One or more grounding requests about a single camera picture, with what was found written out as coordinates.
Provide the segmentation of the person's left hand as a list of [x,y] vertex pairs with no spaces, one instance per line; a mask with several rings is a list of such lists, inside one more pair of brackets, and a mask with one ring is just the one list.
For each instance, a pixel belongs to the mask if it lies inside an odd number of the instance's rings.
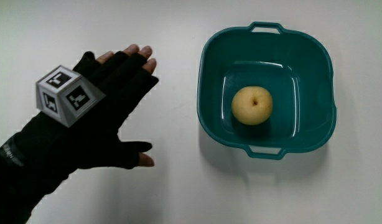
[[74,71],[106,96],[69,128],[43,113],[26,124],[15,142],[38,174],[64,180],[77,169],[154,166],[146,155],[151,143],[122,142],[118,137],[126,118],[159,81],[153,76],[156,60],[151,55],[150,46],[136,44],[99,57],[84,53]]

